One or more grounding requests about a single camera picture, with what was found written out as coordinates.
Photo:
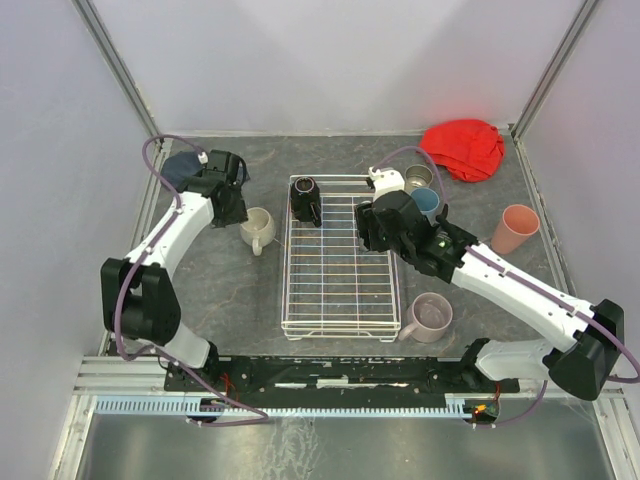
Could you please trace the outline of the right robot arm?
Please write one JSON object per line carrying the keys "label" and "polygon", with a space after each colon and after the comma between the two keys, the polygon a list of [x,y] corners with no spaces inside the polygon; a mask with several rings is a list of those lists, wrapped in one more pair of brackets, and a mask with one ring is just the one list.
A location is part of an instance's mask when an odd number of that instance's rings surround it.
{"label": "right robot arm", "polygon": [[469,290],[541,335],[539,341],[477,340],[474,367],[490,380],[551,381],[581,400],[597,399],[624,351],[624,311],[605,299],[593,305],[512,266],[449,222],[430,221],[403,191],[354,209],[364,247],[392,251],[419,273]]}

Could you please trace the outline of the cream ceramic mug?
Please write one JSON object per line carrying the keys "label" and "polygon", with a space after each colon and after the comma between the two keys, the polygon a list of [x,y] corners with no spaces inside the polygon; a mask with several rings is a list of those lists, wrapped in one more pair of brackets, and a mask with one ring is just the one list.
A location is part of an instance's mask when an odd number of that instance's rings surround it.
{"label": "cream ceramic mug", "polygon": [[252,207],[247,210],[247,220],[240,224],[241,239],[248,245],[254,256],[260,256],[266,246],[275,239],[275,222],[264,208]]}

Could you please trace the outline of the black mug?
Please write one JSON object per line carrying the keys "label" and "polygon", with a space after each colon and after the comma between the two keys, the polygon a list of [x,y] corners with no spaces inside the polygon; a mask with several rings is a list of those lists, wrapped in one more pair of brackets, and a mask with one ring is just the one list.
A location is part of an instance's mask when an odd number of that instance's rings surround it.
{"label": "black mug", "polygon": [[302,223],[322,225],[320,189],[312,177],[303,176],[294,180],[290,188],[291,210],[294,218]]}

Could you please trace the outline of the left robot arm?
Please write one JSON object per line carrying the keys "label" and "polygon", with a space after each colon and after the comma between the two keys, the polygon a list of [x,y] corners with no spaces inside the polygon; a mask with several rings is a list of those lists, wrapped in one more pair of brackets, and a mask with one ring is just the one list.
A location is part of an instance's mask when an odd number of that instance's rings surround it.
{"label": "left robot arm", "polygon": [[211,150],[179,153],[157,174],[172,203],[126,257],[109,258],[102,265],[104,325],[126,360],[154,352],[174,366],[216,380],[217,347],[184,323],[172,279],[203,229],[247,220],[242,187],[248,168],[237,154]]}

